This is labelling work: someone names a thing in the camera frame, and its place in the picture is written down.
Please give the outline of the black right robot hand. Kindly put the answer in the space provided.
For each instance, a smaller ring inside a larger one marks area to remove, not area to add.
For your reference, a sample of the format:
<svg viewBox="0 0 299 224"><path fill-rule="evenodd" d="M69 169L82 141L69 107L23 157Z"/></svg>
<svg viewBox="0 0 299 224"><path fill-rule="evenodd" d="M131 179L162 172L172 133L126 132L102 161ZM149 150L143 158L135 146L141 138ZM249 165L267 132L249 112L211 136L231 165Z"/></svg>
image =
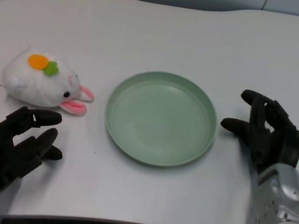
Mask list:
<svg viewBox="0 0 299 224"><path fill-rule="evenodd" d="M244 90L241 97L251 107L249 121L224 118L221 126L249 147L259 174L277 163L295 168L299 160L299 131L287 112L277 101L252 90Z"/></svg>

